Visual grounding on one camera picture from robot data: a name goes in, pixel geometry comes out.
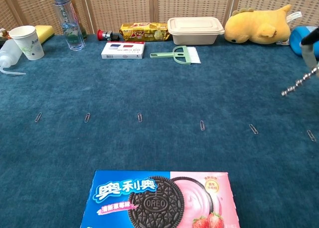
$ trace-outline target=takeout container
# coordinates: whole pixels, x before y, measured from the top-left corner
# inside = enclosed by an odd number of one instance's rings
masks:
[[[176,45],[209,45],[225,30],[215,17],[173,17],[167,27]]]

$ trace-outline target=snack box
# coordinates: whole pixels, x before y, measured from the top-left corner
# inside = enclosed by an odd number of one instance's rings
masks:
[[[239,228],[228,173],[95,172],[81,228]]]
[[[125,41],[165,41],[169,38],[167,23],[125,23],[120,33]]]
[[[142,59],[145,42],[108,41],[102,59]]]

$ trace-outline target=yellow plush toy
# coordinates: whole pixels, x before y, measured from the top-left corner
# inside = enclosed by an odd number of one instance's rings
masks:
[[[234,43],[247,40],[258,44],[271,44],[289,39],[287,13],[291,5],[278,10],[241,9],[234,11],[225,25],[225,39]]]

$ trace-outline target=paper clip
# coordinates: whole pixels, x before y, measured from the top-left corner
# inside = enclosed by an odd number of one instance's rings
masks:
[[[88,122],[89,119],[90,119],[90,116],[91,116],[91,114],[90,114],[90,113],[87,113],[87,114],[85,115],[84,122]]]
[[[42,116],[42,113],[39,113],[38,116],[35,118],[35,122],[39,122],[41,116]]]
[[[200,130],[202,130],[202,131],[205,130],[205,124],[204,124],[203,120],[200,121]]]
[[[315,141],[316,141],[316,138],[315,138],[315,136],[313,135],[313,133],[312,133],[310,130],[307,130],[307,133],[308,133],[308,135],[309,135],[311,141],[312,141],[312,142],[315,142]]]
[[[142,114],[141,114],[141,113],[138,113],[138,120],[139,120],[139,122],[142,122],[142,121],[143,121],[143,119],[142,119]]]
[[[254,134],[258,134],[258,130],[252,124],[250,124],[249,127],[254,132]]]

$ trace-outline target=oreo cookie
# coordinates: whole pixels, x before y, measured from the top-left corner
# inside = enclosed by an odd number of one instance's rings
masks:
[[[166,177],[153,176],[157,191],[131,193],[134,210],[129,217],[134,228],[176,228],[184,213],[184,197],[178,185]]]

